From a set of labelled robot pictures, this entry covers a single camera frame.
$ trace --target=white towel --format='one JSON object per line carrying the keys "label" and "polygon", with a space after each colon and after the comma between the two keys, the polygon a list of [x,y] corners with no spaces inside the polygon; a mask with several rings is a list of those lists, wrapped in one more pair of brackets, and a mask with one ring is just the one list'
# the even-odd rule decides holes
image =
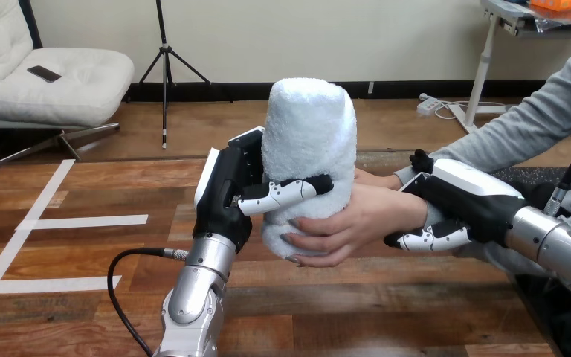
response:
{"label": "white towel", "polygon": [[262,139],[265,178],[282,181],[328,174],[334,182],[333,190],[322,196],[264,215],[262,238],[277,256],[319,254],[295,248],[280,235],[303,234],[288,223],[290,219],[327,218],[349,203],[355,142],[355,110],[344,89],[308,78],[274,84]]}

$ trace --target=chair leg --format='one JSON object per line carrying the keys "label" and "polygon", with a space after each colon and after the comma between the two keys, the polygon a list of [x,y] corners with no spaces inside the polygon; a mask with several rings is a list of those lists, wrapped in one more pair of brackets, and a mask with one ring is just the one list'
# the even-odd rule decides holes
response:
{"label": "chair leg", "polygon": [[106,124],[106,125],[98,126],[95,128],[78,130],[76,132],[67,132],[61,136],[64,137],[66,140],[73,140],[73,139],[78,139],[78,138],[82,138],[85,136],[93,135],[93,134],[98,133],[98,132],[104,132],[104,131],[110,130],[110,129],[119,130],[119,123]]}
{"label": "chair leg", "polygon": [[25,157],[27,155],[31,155],[35,152],[44,150],[44,149],[48,149],[50,147],[55,147],[57,145],[56,143],[56,139],[57,137],[53,137],[53,138],[49,138],[39,144],[36,144],[32,147],[28,147],[27,149],[23,149],[19,152],[16,152],[6,158],[2,158],[0,160],[0,164],[3,164],[4,162],[8,162],[8,161],[12,161],[12,160],[16,160],[17,158],[22,158]]}
{"label": "chair leg", "polygon": [[82,161],[82,158],[77,154],[75,149],[69,144],[67,139],[65,139],[64,134],[61,134],[60,136],[58,136],[58,141],[71,153],[71,156],[73,156],[73,158],[76,161]]}

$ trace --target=orange box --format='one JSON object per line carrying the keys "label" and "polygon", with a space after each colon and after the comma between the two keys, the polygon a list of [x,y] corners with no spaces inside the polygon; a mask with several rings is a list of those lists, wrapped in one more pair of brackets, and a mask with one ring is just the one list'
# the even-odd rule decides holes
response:
{"label": "orange box", "polygon": [[554,11],[571,11],[571,0],[531,0],[531,5]]}

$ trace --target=human hand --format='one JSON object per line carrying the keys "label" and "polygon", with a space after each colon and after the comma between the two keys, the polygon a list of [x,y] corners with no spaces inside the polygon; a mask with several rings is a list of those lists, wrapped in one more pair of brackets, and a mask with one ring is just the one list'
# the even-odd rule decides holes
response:
{"label": "human hand", "polygon": [[395,175],[375,176],[358,168],[355,169],[355,177],[353,181],[357,184],[385,187],[395,191],[401,188],[401,181],[399,181],[399,177]]}
{"label": "human hand", "polygon": [[297,254],[290,261],[319,268],[337,266],[367,243],[423,227],[427,214],[426,202],[417,196],[354,184],[344,210],[326,219],[293,219],[291,223],[308,236],[283,234],[281,239],[298,248],[327,253],[321,257]]}

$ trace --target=white desk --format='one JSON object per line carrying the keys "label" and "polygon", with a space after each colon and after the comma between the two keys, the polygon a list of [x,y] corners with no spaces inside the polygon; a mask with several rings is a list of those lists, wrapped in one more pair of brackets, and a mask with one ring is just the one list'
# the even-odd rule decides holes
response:
{"label": "white desk", "polygon": [[467,112],[461,106],[451,105],[450,110],[459,121],[466,132],[473,132],[477,129],[474,124],[476,114],[504,114],[505,106],[478,106],[480,96],[483,93],[485,78],[491,62],[491,52],[494,49],[494,35],[497,28],[502,28],[507,33],[516,37],[538,38],[538,39],[571,39],[571,25],[562,26],[552,30],[538,32],[535,25],[535,17],[532,11],[524,6],[512,4],[504,0],[480,0],[485,8],[485,17],[489,18],[491,26],[485,42],[485,50],[480,56],[478,72],[474,80],[474,88],[471,90],[471,97],[467,107]]}

